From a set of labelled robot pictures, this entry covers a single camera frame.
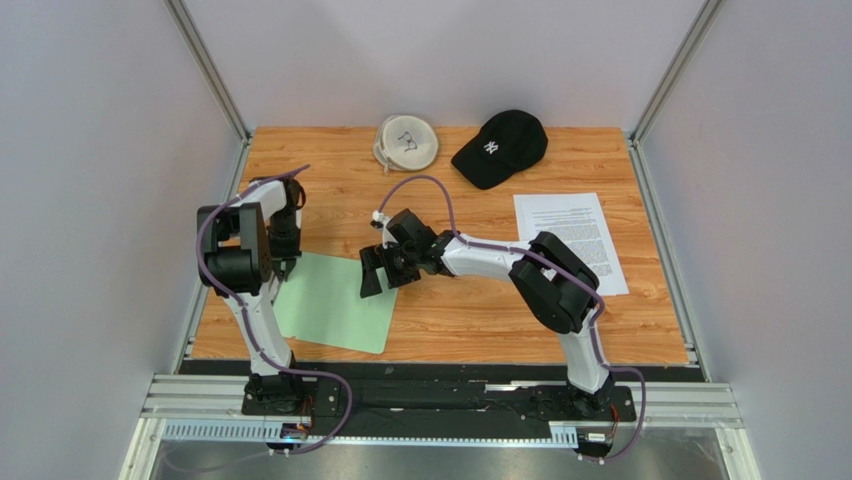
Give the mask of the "green clipboard folder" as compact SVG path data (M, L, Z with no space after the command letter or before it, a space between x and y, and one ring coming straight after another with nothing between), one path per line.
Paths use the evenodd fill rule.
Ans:
M385 350L397 292L362 298L361 263L304 253L280 287L273 310L287 338L369 354Z

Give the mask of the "printed white document sheet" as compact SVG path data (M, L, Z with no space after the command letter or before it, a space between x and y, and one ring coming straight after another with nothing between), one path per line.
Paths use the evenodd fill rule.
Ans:
M597 194L524 194L513 200L520 239L531 240L540 232L550 232L597 275L600 295L629 293Z

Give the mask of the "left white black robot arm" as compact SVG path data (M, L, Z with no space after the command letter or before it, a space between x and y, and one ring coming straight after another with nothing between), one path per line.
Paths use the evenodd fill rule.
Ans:
M245 398L287 411L301 407L305 390L273 303L301 257L305 200L292 176L258 177L242 194L196 213L199 276L225 300L250 352Z

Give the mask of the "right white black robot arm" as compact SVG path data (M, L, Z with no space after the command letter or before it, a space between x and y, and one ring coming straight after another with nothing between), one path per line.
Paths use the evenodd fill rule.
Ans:
M359 252L361 297L411 284L424 274L508 282L533 317L557 335L568 384L593 403L609 398L614 381L592 332L605 306L600 281L555 234L541 231L527 242L499 242L454 230L436 233L408 209L393 217L376 211L371 225L381 241Z

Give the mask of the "black baseball cap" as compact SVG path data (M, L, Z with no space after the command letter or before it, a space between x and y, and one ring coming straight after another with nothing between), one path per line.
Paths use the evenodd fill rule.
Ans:
M522 110L502 111L451 159L451 165L473 186L492 189L539 163L549 139L541 121Z

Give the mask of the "aluminium frame rail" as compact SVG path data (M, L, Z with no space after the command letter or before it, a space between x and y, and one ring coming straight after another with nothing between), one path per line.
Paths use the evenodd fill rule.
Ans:
M180 440L562 449L607 465L638 452L656 430L712 431L726 471L759 471L730 386L698 372L619 368L602 402L553 365L313 363L302 391L273 399L247 375L212 363L156 375L140 421Z

